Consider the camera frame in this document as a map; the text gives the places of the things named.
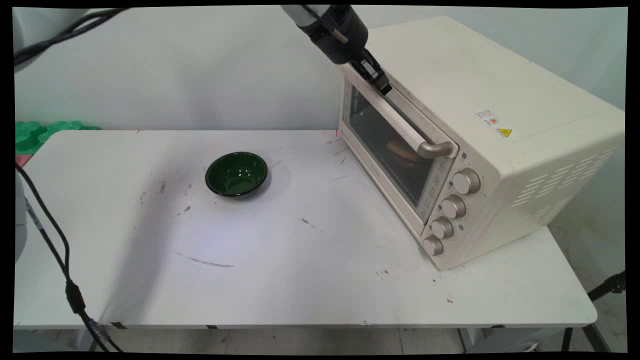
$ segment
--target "oven glass window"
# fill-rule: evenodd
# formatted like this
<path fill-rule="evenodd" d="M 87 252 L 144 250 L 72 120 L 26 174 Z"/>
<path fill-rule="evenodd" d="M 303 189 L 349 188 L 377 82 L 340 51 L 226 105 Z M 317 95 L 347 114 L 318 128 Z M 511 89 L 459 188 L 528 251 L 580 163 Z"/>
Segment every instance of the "oven glass window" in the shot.
<path fill-rule="evenodd" d="M 351 93 L 351 113 L 346 119 L 348 126 L 417 211 L 433 160 L 423 158 L 409 147 L 355 87 L 352 87 Z M 391 102 L 388 103 L 411 124 L 406 115 Z"/>

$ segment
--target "oven door handle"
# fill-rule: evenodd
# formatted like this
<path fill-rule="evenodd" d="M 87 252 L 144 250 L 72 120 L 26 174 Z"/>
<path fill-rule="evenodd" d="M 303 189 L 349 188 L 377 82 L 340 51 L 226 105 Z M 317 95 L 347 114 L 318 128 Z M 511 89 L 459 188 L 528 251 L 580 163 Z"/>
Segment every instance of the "oven door handle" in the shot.
<path fill-rule="evenodd" d="M 452 154 L 454 147 L 451 142 L 434 144 L 427 142 L 351 65 L 338 65 L 338 68 L 418 155 L 427 159 L 435 159 Z"/>

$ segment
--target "oven door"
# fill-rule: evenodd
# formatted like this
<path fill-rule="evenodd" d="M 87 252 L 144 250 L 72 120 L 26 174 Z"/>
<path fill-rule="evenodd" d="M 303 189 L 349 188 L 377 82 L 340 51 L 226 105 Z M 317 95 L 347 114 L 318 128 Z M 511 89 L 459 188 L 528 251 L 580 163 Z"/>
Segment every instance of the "oven door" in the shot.
<path fill-rule="evenodd" d="M 420 236 L 458 145 L 395 87 L 383 97 L 349 65 L 339 67 L 345 74 L 340 130 Z"/>

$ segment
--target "green foam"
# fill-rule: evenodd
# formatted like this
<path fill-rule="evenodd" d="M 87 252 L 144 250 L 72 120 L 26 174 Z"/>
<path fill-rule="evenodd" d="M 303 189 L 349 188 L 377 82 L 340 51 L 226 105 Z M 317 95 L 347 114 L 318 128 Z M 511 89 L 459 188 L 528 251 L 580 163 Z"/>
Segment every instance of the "green foam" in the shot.
<path fill-rule="evenodd" d="M 80 121 L 58 121 L 47 127 L 39 122 L 15 122 L 15 153 L 35 154 L 55 133 L 62 130 L 99 130 L 97 126 L 84 126 Z"/>

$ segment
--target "white table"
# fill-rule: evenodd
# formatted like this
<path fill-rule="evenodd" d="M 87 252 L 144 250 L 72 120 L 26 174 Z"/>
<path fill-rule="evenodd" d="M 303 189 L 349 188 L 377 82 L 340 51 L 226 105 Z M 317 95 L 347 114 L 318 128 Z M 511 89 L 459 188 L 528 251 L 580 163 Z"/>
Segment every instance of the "white table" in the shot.
<path fill-rule="evenodd" d="M 259 190 L 234 199 L 204 182 L 209 164 L 233 151 L 269 166 Z M 62 131 L 25 169 L 67 235 L 71 276 L 101 323 L 503 325 L 529 329 L 522 342 L 596 320 L 547 228 L 437 270 L 335 130 Z M 29 221 L 13 328 L 82 328 L 64 288 Z M 483 344 L 495 346 L 490 339 Z"/>

